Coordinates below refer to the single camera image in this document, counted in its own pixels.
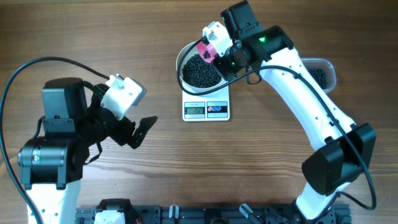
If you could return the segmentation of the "pink scoop with blue handle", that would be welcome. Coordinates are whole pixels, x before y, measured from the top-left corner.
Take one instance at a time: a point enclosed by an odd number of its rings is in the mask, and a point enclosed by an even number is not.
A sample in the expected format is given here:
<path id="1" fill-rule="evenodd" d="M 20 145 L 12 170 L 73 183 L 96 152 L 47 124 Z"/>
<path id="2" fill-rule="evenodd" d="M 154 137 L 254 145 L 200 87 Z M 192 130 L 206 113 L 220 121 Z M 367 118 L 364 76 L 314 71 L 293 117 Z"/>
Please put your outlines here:
<path id="1" fill-rule="evenodd" d="M 205 44 L 204 42 L 199 42 L 196 45 L 196 49 L 197 49 L 200 57 L 206 63 L 212 63 L 218 55 L 216 49 L 214 48 L 214 46 L 211 43 Z"/>

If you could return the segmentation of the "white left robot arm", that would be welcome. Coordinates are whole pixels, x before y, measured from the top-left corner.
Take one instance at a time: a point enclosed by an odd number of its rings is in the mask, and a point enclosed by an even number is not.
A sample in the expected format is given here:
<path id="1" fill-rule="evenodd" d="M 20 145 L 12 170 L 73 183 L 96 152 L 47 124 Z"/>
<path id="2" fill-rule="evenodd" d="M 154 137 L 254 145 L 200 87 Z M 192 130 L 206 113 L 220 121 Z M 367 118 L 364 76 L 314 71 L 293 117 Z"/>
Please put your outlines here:
<path id="1" fill-rule="evenodd" d="M 44 223 L 74 223 L 83 167 L 98 156 L 90 146 L 106 138 L 138 148 L 157 117 L 135 123 L 126 118 L 146 89 L 137 81 L 111 76 L 92 85 L 81 78 L 47 81 L 42 89 L 44 116 L 35 134 L 18 153 L 21 182 Z"/>

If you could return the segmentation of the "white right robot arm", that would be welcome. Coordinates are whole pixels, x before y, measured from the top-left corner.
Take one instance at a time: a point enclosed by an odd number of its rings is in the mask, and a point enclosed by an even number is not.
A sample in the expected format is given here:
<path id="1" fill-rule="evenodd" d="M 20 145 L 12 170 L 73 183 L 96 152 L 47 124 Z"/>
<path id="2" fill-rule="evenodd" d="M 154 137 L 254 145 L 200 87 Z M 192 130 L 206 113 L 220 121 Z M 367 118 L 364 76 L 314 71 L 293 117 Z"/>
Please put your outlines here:
<path id="1" fill-rule="evenodd" d="M 303 162 L 307 181 L 295 207 L 302 222 L 323 217 L 345 187 L 369 174 L 376 132 L 357 125 L 332 102 L 304 67 L 294 43 L 279 27 L 264 29 L 249 3 L 241 1 L 221 13 L 229 36 L 213 63 L 235 81 L 236 74 L 258 74 L 285 101 L 302 125 L 313 154 Z"/>

